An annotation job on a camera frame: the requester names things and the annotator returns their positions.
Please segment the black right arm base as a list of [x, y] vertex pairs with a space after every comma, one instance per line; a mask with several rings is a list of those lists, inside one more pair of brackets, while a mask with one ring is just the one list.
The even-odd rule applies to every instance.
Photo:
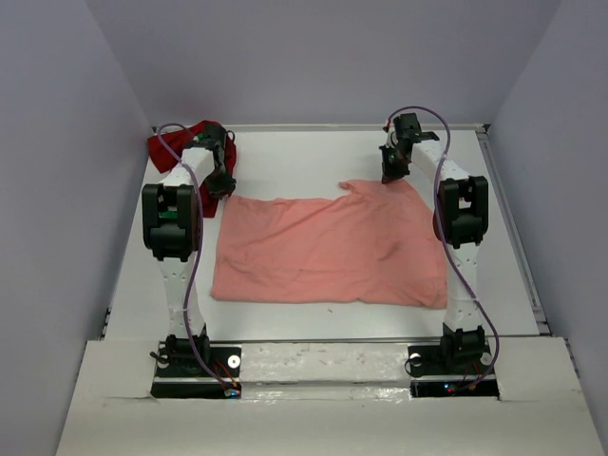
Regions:
[[492, 352], [484, 352], [472, 360], [448, 367], [439, 359], [436, 345], [408, 346], [404, 370], [410, 378], [409, 393], [414, 399], [452, 397], [500, 397], [495, 370], [486, 373]]

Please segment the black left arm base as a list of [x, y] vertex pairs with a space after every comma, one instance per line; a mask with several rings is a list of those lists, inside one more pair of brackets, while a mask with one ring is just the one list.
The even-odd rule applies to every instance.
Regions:
[[212, 373], [204, 370], [192, 355], [183, 364], [170, 363], [164, 343], [149, 355], [155, 360], [150, 391], [154, 398], [223, 400], [241, 397], [241, 346], [212, 344], [207, 363]]

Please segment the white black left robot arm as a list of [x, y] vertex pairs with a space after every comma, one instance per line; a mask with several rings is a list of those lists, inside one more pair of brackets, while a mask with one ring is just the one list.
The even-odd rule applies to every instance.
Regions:
[[235, 135], [214, 121], [169, 123], [156, 129], [147, 149], [162, 177], [142, 188], [142, 239], [160, 267], [169, 314], [168, 335], [154, 356], [163, 367], [199, 375], [211, 359], [195, 284], [203, 221], [236, 189]]

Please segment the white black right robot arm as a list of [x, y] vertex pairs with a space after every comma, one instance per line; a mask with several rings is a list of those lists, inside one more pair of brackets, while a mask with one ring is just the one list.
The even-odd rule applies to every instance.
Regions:
[[383, 127], [382, 182], [397, 181], [415, 166], [432, 183], [433, 230], [447, 260], [447, 304], [443, 333], [435, 345], [409, 350], [406, 368], [425, 375], [456, 375], [479, 363], [486, 353], [484, 323], [488, 321], [477, 288], [477, 259], [489, 224], [489, 183], [474, 176], [449, 157], [446, 142], [422, 128], [414, 106], [389, 115]]

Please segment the dark red t shirt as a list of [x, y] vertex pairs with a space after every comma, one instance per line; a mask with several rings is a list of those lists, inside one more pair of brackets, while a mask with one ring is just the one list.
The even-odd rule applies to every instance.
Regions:
[[181, 184], [197, 185], [202, 204], [202, 213], [213, 218], [218, 210], [220, 199], [210, 199], [204, 186], [205, 178], [217, 165], [226, 165], [234, 174], [236, 159], [226, 164], [216, 164], [211, 151], [195, 147], [193, 140], [205, 124], [221, 124], [215, 121], [201, 121], [190, 127], [177, 123], [162, 125], [156, 134], [147, 139], [147, 150], [151, 162], [165, 177], [161, 183], [169, 187]]

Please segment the pink t shirt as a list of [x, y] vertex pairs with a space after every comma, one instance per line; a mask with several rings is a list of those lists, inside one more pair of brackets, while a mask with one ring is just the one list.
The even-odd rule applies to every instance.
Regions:
[[228, 199], [211, 295], [220, 301], [444, 309], [447, 260], [406, 181], [339, 184], [336, 199]]

